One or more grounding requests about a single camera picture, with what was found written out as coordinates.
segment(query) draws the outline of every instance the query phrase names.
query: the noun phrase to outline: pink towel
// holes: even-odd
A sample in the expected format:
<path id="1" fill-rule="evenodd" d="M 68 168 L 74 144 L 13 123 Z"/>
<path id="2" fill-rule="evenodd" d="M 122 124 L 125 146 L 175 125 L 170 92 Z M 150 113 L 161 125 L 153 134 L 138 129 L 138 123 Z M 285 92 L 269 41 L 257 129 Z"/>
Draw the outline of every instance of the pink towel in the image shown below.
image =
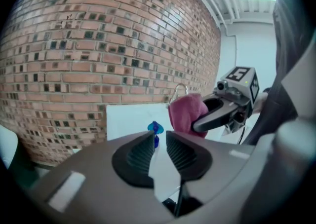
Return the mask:
<path id="1" fill-rule="evenodd" d="M 191 130 L 192 122 L 208 113 L 207 106 L 202 102 L 200 94 L 191 93 L 178 98 L 169 105 L 168 111 L 174 131 L 203 138 L 207 135 L 207 132 L 197 133 Z"/>

